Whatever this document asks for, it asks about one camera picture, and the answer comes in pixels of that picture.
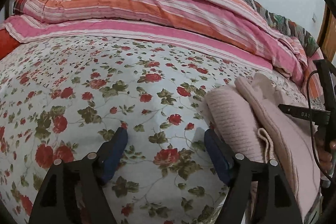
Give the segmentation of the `person's right hand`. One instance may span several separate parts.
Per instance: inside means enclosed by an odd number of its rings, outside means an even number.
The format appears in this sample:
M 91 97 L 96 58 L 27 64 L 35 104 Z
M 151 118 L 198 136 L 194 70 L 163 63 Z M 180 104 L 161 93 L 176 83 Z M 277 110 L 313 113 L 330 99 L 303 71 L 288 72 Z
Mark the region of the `person's right hand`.
M 324 172 L 328 173 L 333 167 L 332 154 L 325 150 L 324 137 L 320 133 L 315 133 L 315 144 L 317 147 L 319 163 Z

